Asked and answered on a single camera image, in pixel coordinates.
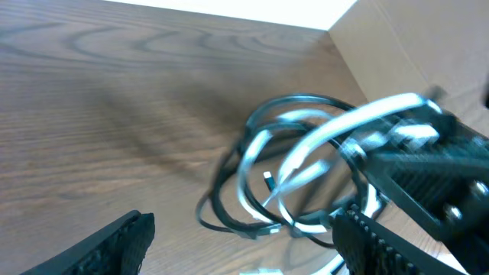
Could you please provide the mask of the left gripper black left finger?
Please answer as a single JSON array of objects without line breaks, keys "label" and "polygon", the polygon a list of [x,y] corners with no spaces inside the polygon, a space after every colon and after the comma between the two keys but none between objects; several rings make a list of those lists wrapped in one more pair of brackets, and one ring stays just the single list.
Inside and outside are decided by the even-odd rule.
[{"label": "left gripper black left finger", "polygon": [[154,215],[132,210],[24,275],[138,275],[154,236]]}]

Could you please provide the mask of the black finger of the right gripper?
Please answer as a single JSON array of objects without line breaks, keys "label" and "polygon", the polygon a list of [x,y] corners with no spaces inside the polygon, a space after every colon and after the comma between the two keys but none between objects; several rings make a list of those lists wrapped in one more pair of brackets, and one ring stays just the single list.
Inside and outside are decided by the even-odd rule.
[{"label": "black finger of the right gripper", "polygon": [[365,176],[470,274],[488,272],[488,139],[433,102],[372,102],[358,109],[386,143]]}]

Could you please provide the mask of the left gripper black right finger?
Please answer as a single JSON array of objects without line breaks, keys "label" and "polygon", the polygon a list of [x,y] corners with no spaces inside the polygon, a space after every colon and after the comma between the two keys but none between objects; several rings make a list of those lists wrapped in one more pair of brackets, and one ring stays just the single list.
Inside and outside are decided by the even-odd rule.
[{"label": "left gripper black right finger", "polygon": [[457,275],[460,273],[360,213],[341,210],[332,240],[351,274]]}]

